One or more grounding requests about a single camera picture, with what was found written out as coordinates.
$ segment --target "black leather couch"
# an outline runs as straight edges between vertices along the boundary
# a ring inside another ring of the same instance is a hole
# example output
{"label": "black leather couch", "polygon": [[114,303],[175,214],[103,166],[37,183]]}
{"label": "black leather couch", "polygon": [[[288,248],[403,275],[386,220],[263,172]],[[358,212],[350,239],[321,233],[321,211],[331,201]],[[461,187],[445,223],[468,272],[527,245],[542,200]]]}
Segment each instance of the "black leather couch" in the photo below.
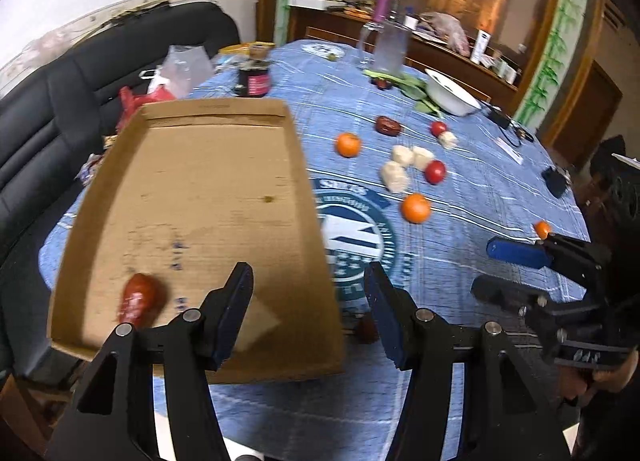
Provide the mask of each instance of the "black leather couch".
{"label": "black leather couch", "polygon": [[114,133],[118,90],[144,92],[138,73],[160,64],[171,44],[213,56],[238,42],[235,22],[215,4],[166,4],[71,48],[0,100],[0,371],[56,384],[76,363],[46,338],[50,292],[38,251],[81,191],[79,168]]}

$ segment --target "small orange fruit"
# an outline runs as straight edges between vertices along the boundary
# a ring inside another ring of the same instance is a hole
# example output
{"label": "small orange fruit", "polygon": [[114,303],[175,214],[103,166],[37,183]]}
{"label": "small orange fruit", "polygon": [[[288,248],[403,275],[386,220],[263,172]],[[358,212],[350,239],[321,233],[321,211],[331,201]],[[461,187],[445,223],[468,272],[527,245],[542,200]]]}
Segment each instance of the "small orange fruit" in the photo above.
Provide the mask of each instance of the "small orange fruit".
{"label": "small orange fruit", "polygon": [[431,215],[431,203],[422,194],[409,194],[402,200],[400,212],[410,223],[424,223]]}
{"label": "small orange fruit", "polygon": [[549,232],[552,231],[551,225],[546,221],[538,221],[533,225],[533,229],[536,231],[536,234],[538,234],[538,237],[540,237],[540,239],[546,239],[549,235]]}
{"label": "small orange fruit", "polygon": [[335,151],[345,158],[353,158],[360,154],[362,140],[357,134],[342,133],[335,139]]}

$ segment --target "metal bolt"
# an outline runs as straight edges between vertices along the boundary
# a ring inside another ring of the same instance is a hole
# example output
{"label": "metal bolt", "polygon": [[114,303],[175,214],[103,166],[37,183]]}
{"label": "metal bolt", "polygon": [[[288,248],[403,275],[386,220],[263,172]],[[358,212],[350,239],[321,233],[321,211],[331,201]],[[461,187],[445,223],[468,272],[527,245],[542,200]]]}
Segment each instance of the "metal bolt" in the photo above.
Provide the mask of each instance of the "metal bolt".
{"label": "metal bolt", "polygon": [[497,322],[487,322],[484,324],[484,328],[489,335],[496,336],[502,333],[502,326]]}
{"label": "metal bolt", "polygon": [[415,311],[415,317],[422,322],[431,322],[433,320],[433,311],[422,307]]}
{"label": "metal bolt", "polygon": [[116,327],[116,335],[118,336],[127,336],[131,333],[133,326],[129,322],[125,322]]}
{"label": "metal bolt", "polygon": [[184,313],[182,313],[182,318],[187,322],[196,322],[197,319],[200,318],[200,310],[199,309],[188,309]]}

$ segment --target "tablecloth logo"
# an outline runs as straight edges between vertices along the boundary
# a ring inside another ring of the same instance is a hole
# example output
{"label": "tablecloth logo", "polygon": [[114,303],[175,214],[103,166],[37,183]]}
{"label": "tablecloth logo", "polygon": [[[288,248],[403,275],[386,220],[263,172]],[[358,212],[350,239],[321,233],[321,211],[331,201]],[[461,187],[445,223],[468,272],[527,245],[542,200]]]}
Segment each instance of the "tablecloth logo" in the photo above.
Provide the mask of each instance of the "tablecloth logo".
{"label": "tablecloth logo", "polygon": [[[398,239],[383,210],[388,200],[346,181],[313,180],[327,261],[343,309],[366,310],[364,268],[380,261],[391,277],[401,257]],[[407,266],[401,268],[407,273]]]}

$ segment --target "peeled garlic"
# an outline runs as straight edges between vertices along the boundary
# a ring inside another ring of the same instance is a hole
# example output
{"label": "peeled garlic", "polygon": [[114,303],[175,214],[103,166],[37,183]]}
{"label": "peeled garlic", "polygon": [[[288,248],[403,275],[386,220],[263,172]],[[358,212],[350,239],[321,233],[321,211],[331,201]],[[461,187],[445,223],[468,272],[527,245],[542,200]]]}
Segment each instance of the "peeled garlic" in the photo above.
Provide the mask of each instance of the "peeled garlic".
{"label": "peeled garlic", "polygon": [[433,152],[422,147],[414,147],[412,151],[414,151],[414,167],[420,172],[427,168],[427,165],[436,158]]}
{"label": "peeled garlic", "polygon": [[391,148],[391,159],[403,167],[409,167],[414,162],[414,153],[405,146],[393,146]]}
{"label": "peeled garlic", "polygon": [[396,162],[386,162],[380,169],[380,178],[389,192],[400,194],[409,186],[409,176]]}
{"label": "peeled garlic", "polygon": [[438,136],[438,141],[445,149],[450,150],[458,146],[458,139],[451,131],[444,131]]}

